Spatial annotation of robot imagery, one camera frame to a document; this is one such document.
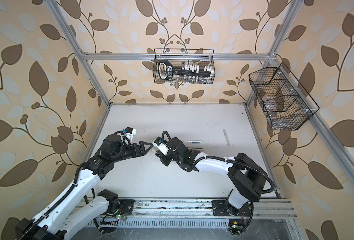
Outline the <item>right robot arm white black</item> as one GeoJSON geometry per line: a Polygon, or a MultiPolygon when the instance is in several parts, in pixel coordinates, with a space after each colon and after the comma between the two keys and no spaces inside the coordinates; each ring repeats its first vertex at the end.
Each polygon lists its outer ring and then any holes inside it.
{"type": "Polygon", "coordinates": [[[158,148],[156,156],[166,167],[176,162],[186,172],[212,172],[228,176],[234,189],[228,194],[224,207],[231,216],[238,216],[243,207],[252,210],[252,204],[259,202],[261,195],[275,191],[275,184],[266,171],[244,153],[229,158],[207,155],[189,149],[178,138],[166,141],[158,137],[154,146],[158,148]]]}

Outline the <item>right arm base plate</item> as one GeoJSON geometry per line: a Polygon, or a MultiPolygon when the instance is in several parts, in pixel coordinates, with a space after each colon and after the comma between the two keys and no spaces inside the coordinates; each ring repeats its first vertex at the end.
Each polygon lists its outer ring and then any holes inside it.
{"type": "Polygon", "coordinates": [[[240,209],[225,200],[213,200],[211,203],[212,213],[215,217],[250,217],[254,209],[252,202],[245,203],[240,209]]]}

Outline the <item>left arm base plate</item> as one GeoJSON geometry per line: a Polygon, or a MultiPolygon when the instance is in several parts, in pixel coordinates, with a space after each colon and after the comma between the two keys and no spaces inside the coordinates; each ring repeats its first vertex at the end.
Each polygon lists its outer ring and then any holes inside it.
{"type": "Polygon", "coordinates": [[[133,212],[135,200],[118,199],[109,202],[108,210],[103,213],[106,216],[119,217],[133,212]]]}

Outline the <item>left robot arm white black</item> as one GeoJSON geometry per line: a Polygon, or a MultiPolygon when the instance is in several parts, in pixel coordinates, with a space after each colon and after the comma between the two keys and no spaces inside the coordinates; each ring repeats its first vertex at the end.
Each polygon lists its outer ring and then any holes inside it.
{"type": "Polygon", "coordinates": [[[131,134],[117,132],[107,136],[93,157],[79,165],[74,180],[44,210],[31,220],[23,219],[16,226],[18,240],[68,240],[90,221],[102,214],[121,217],[125,207],[119,196],[109,190],[99,192],[84,207],[72,210],[111,171],[115,163],[145,156],[152,143],[131,143],[131,134]]]}

